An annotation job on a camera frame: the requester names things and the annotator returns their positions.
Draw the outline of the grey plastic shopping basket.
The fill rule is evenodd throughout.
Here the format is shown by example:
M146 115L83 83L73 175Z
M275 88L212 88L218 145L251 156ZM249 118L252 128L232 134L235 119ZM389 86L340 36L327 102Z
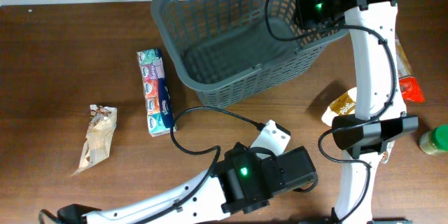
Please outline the grey plastic shopping basket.
M152 0L151 15L180 80L224 108L306 72L346 35L293 22L296 0Z

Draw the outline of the red spaghetti package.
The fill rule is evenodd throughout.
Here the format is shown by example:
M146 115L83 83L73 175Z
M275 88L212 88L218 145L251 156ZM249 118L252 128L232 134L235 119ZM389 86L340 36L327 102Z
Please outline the red spaghetti package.
M421 87L414 76L414 72L406 57L398 35L395 35L395 49L397 55L398 80L400 91L405 101L423 103L425 101Z

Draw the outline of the green lid spice jar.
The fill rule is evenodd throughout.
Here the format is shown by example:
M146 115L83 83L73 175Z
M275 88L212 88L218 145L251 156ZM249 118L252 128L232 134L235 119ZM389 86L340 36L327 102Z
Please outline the green lid spice jar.
M424 133L419 140L420 149L428 155L447 152L447 125L441 125Z

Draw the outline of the brown clear snack bag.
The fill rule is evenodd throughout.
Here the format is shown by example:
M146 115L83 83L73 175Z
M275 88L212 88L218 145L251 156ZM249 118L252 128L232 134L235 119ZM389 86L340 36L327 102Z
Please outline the brown clear snack bag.
M107 159L117 126L118 110L114 107L90 105L90 123L77 170L72 176Z

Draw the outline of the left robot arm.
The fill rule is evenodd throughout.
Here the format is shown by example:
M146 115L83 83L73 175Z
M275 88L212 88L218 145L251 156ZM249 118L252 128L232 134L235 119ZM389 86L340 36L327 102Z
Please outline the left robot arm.
M81 204L65 206L56 214L42 209L38 221L202 223L266 207L280 193L312 190L318 175L305 147L286 151L291 133L273 120L255 126L260 133L251 146L236 143L223 160L167 192L112 210Z

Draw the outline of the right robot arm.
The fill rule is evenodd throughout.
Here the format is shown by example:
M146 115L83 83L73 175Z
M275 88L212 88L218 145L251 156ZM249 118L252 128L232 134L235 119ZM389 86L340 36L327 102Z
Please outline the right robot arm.
M372 223L372 193L380 162L396 139L417 129L398 82L398 0L297 0L295 22L326 31L339 20L349 30L356 69L356 106L333 119L329 134L342 150L337 202L330 223Z

